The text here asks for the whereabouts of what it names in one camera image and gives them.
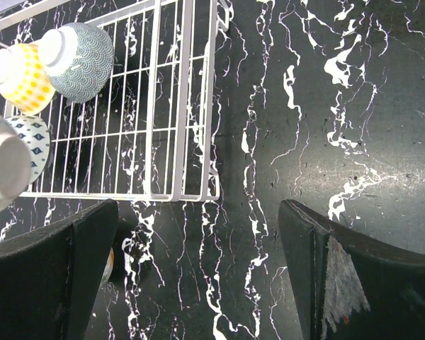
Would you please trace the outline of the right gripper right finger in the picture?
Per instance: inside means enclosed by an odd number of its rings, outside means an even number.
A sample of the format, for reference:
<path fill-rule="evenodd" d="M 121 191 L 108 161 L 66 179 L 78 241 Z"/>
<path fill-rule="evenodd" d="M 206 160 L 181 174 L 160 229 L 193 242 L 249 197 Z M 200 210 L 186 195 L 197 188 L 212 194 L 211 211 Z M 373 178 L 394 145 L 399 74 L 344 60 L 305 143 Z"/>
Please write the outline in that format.
<path fill-rule="evenodd" d="M 425 339 L 425 255 L 283 200 L 278 228 L 304 339 Z"/>

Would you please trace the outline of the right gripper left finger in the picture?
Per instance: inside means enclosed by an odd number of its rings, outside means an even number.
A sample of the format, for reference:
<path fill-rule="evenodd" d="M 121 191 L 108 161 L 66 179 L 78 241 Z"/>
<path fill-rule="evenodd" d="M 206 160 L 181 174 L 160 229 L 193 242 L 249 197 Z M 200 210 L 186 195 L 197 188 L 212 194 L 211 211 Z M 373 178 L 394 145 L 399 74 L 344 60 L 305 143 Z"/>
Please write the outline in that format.
<path fill-rule="evenodd" d="M 117 225 L 108 199 L 0 242 L 0 339 L 83 339 Z"/>

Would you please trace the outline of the orange blue floral bowl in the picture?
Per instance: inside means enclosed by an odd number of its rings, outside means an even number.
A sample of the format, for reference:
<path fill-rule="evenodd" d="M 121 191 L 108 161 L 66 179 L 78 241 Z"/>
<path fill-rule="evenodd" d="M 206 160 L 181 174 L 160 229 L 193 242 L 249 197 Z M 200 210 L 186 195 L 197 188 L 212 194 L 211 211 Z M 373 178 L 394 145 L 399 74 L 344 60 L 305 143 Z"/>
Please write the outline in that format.
<path fill-rule="evenodd" d="M 0 116 L 0 212 L 24 191 L 30 180 L 30 152 Z"/>

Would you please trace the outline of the blue white patterned bowl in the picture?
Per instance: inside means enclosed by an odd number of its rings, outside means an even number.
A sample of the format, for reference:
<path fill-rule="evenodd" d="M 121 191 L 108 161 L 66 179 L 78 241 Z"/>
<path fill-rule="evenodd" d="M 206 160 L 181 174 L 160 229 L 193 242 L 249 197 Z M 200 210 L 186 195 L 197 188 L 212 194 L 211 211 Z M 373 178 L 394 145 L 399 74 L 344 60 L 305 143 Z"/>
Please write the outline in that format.
<path fill-rule="evenodd" d="M 16 131 L 30 152 L 30 180 L 33 184 L 47 165 L 50 155 L 50 131 L 46 122 L 36 115 L 13 115 L 5 121 Z"/>

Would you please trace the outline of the yellow dotted sun bowl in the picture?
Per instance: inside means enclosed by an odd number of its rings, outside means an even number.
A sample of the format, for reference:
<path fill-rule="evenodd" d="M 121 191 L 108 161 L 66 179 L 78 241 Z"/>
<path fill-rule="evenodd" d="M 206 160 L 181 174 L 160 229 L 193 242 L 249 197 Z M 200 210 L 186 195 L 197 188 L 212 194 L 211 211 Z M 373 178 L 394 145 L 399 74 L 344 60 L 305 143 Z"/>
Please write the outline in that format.
<path fill-rule="evenodd" d="M 0 94 L 24 115 L 37 115 L 52 100 L 48 79 L 35 44 L 0 49 Z"/>

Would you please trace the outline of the red rimmed patterned bowl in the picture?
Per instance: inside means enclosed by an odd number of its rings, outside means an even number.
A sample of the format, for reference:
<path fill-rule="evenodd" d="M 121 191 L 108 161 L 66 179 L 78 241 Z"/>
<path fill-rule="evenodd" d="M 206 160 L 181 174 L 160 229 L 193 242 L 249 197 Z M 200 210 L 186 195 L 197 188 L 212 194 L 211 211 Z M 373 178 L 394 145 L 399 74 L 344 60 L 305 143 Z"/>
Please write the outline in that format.
<path fill-rule="evenodd" d="M 38 57 L 58 93 L 70 103 L 85 103 L 109 80 L 114 46 L 104 29 L 87 23 L 68 23 L 42 36 Z"/>

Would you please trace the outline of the white leaf patterned bowl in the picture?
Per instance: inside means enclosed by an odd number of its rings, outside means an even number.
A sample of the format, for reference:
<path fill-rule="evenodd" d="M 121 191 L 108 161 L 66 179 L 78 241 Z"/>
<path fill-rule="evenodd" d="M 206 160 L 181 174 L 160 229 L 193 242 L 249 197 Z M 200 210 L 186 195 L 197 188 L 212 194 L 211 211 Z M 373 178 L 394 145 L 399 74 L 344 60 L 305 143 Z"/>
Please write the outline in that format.
<path fill-rule="evenodd" d="M 106 266 L 103 270 L 103 275 L 99 287 L 104 286 L 110 279 L 114 267 L 115 254 L 113 248 L 110 249 Z"/>

